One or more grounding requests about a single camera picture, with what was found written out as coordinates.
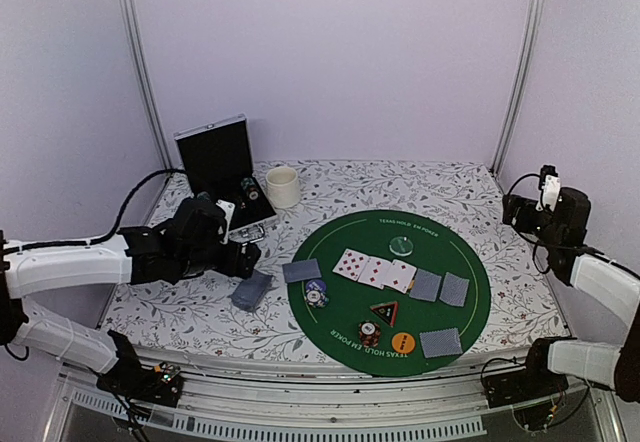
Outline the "blue playing card deck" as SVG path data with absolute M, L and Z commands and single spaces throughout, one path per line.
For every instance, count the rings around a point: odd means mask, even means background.
M 252 275 L 243 279 L 229 296 L 231 304 L 245 312 L 254 312 L 265 294 L 272 288 L 274 277 L 254 270 Z

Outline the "dealt playing card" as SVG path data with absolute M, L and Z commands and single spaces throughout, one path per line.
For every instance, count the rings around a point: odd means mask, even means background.
M 457 328 L 421 332 L 419 338 L 425 358 L 460 355 L 463 353 Z
M 321 270 L 316 259 L 294 261 L 282 266 L 286 284 L 302 282 L 321 277 Z

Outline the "purple small blind button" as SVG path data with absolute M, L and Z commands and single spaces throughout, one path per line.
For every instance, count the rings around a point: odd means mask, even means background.
M 327 285 L 322 279 L 311 279 L 305 284 L 305 291 L 317 291 L 326 294 Z

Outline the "small poker chip stack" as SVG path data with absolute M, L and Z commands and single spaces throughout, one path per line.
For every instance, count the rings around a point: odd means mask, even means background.
M 310 289 L 305 293 L 306 303 L 313 308 L 324 308 L 329 303 L 329 298 L 325 291 Z

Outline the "aluminium poker chip case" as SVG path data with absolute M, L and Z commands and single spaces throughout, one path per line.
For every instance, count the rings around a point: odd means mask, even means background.
M 230 235 L 239 241 L 263 239 L 277 214 L 255 175 L 247 117 L 239 114 L 176 132 L 174 141 L 191 191 L 205 191 L 236 205 Z M 245 177 L 257 183 L 258 200 L 247 199 L 240 185 Z

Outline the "clear dealer button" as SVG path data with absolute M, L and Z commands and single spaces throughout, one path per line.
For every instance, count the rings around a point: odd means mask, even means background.
M 396 236 L 389 242 L 389 250 L 399 257 L 408 257 L 414 251 L 414 243 L 407 236 Z

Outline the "black triangular button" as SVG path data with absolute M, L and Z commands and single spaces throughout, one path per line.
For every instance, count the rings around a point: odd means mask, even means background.
M 372 305 L 370 311 L 384 321 L 389 327 L 394 327 L 399 311 L 399 302 L 391 301 Z

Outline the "orange big blind button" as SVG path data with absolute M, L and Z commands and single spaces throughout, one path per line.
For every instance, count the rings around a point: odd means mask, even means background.
M 401 355 L 408 355 L 416 348 L 416 340 L 408 332 L 398 332 L 391 339 L 392 349 Z

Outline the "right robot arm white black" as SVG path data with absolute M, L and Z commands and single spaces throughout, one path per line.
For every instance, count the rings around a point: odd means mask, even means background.
M 540 338 L 530 347 L 517 389 L 537 398 L 570 375 L 605 386 L 625 402 L 639 400 L 639 275 L 584 244 L 590 201 L 586 194 L 561 188 L 553 207 L 507 193 L 504 224 L 531 235 L 547 250 L 550 271 L 566 286 L 606 307 L 626 328 L 619 345 L 575 338 Z

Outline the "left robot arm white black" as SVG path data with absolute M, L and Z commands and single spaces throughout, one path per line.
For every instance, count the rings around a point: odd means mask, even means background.
M 32 300 L 48 290 L 88 285 L 176 284 L 207 271 L 246 279 L 261 251 L 229 236 L 235 206 L 211 191 L 182 200 L 152 226 L 116 221 L 94 238 L 1 242 L 1 343 L 22 344 L 108 375 L 128 396 L 148 388 L 148 374 L 126 336 L 89 329 Z

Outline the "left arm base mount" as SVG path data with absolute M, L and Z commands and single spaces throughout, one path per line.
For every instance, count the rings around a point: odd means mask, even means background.
M 118 361 L 97 377 L 98 389 L 126 399 L 176 408 L 182 394 L 184 379 L 181 369 L 162 362 L 145 368 L 139 362 Z

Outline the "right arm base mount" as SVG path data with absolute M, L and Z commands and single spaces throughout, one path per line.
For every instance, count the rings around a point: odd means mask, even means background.
M 498 361 L 510 362 L 510 359 L 490 359 L 483 366 L 480 374 L 484 395 L 490 408 L 561 395 L 569 388 L 566 376 L 555 374 L 547 369 L 529 368 L 526 365 L 516 370 L 486 375 L 486 368 Z

